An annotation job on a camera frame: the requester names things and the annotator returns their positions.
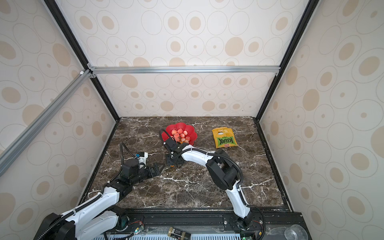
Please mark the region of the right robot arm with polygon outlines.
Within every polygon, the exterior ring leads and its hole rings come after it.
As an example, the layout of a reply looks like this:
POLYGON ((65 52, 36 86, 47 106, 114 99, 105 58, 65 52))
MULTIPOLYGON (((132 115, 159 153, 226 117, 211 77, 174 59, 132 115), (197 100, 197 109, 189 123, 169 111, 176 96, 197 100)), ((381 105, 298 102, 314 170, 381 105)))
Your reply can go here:
POLYGON ((205 166, 216 186, 224 190, 238 217, 236 224, 241 230, 248 230, 254 223, 259 223, 262 231, 266 229, 266 220, 262 211, 250 207, 242 191, 244 175, 239 165, 222 149, 212 152, 202 150, 186 143, 178 143, 166 130, 159 130, 159 136, 168 153, 166 163, 169 166, 192 162, 205 166))

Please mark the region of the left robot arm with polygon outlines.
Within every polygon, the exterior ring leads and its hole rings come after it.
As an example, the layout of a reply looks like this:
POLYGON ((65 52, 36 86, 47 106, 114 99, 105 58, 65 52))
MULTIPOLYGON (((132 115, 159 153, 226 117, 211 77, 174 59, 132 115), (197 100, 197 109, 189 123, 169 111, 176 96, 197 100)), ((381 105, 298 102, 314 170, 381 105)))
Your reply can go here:
POLYGON ((95 217, 123 200, 133 186, 161 174, 164 165, 147 165, 148 154, 133 154, 125 143, 120 143, 121 167, 104 189, 83 204, 63 214, 46 216, 35 240, 79 240, 81 229, 95 217))

